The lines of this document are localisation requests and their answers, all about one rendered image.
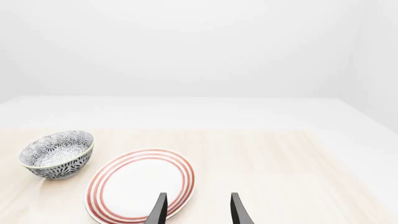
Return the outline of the black and white patterned bowl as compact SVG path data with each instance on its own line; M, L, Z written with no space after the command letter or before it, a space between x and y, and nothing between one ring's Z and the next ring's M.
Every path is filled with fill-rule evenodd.
M19 162L38 177L66 179L88 163L93 148L94 137L88 132L56 132L27 145L19 155Z

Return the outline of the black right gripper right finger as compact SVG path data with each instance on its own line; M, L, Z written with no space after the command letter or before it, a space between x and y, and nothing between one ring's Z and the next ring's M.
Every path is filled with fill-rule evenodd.
M254 224L236 192L231 194L230 210L233 224Z

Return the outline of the white plate with red rings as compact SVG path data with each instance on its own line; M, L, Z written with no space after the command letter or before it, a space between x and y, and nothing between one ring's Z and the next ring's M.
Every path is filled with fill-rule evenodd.
M143 149L98 169L83 199L98 224L143 224L161 193L167 194L170 218L191 199L195 184L195 171L187 158L166 149Z

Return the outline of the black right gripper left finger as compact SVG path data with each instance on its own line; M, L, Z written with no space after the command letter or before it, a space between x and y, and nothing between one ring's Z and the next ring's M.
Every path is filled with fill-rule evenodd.
M159 195L155 206L153 207L144 224L165 224L167 218L167 210L167 194L163 192Z

